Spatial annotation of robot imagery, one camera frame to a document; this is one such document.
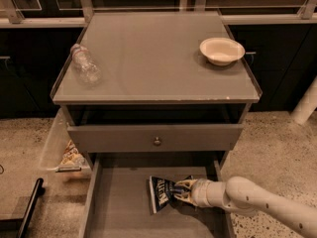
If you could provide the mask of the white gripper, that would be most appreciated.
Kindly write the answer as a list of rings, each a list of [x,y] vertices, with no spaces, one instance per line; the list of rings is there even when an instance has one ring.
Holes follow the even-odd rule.
[[[190,192],[176,193],[174,197],[185,203],[192,204],[198,207],[213,207],[211,202],[211,194],[209,188],[213,184],[212,180],[200,178],[196,179],[184,179],[178,181],[175,185],[191,189]]]

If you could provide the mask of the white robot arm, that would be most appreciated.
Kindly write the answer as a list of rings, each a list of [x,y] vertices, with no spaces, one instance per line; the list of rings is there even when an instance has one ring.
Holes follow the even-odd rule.
[[[232,213],[264,212],[303,238],[317,238],[316,84],[291,113],[251,113],[222,168],[227,179],[189,181],[188,201]]]

